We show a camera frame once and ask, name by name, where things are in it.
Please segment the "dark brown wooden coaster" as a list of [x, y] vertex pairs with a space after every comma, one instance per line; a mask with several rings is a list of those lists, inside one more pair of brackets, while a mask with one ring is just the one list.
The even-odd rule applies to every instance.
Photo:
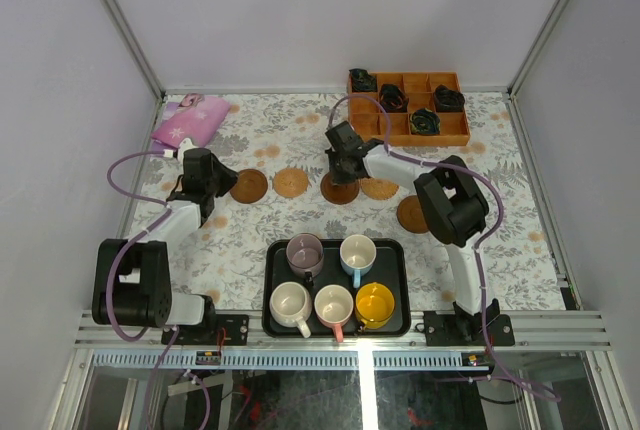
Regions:
[[256, 169], [244, 169], [230, 190], [231, 197], [242, 204], [253, 204], [261, 200], [268, 190], [266, 176]]
[[330, 173], [326, 173], [320, 184], [321, 194], [325, 200], [335, 205], [346, 205], [354, 201], [360, 192], [357, 182], [336, 184]]
[[400, 202], [396, 216], [399, 224], [408, 232], [424, 234], [429, 231], [416, 195], [408, 196]]

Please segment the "woven rattan coaster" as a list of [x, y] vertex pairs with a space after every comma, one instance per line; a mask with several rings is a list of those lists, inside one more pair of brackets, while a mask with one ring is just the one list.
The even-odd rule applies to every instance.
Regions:
[[367, 197], [383, 201], [392, 198], [397, 193], [399, 186], [384, 179], [363, 178], [360, 180], [360, 188]]
[[287, 167], [276, 173], [274, 191], [285, 198], [296, 198], [304, 194], [309, 186], [307, 174], [299, 168]]

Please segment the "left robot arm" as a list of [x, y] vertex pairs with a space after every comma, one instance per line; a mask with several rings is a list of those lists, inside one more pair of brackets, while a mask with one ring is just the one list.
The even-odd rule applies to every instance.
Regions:
[[172, 291], [170, 255], [183, 240], [207, 222], [215, 200], [238, 181], [238, 173], [222, 164], [206, 148], [149, 152], [175, 158], [182, 173], [169, 197], [158, 203], [163, 212], [138, 233], [125, 239], [106, 239], [97, 254], [92, 318], [110, 325], [126, 341], [135, 336], [125, 326], [181, 327], [197, 344], [212, 342], [219, 321], [211, 298]]

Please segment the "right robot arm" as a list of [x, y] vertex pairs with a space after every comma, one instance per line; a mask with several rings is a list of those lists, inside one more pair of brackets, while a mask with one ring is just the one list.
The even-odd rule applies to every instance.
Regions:
[[454, 277], [456, 332], [467, 344], [488, 337], [489, 295], [484, 257], [479, 248], [486, 229], [488, 202], [478, 184], [481, 176], [451, 156], [430, 162], [396, 150], [379, 139], [364, 141], [348, 122], [326, 131], [329, 169], [337, 184], [364, 178], [390, 181], [413, 189], [428, 230], [445, 246]]

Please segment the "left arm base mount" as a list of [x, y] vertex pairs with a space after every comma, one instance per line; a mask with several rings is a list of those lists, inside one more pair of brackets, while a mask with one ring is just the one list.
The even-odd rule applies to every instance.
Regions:
[[211, 327], [181, 327], [175, 345], [197, 347], [245, 346], [250, 318], [247, 314], [218, 314]]

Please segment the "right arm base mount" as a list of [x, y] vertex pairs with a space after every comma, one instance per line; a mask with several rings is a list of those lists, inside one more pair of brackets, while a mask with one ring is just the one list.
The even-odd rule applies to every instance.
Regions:
[[511, 319], [501, 312], [499, 302], [493, 298], [485, 309], [485, 325], [482, 313], [468, 314], [457, 303], [453, 304], [452, 314], [439, 314], [435, 311], [423, 313], [423, 326], [426, 344], [434, 347], [480, 346], [486, 344], [483, 330], [486, 330], [489, 343], [497, 347], [512, 347], [515, 337]]

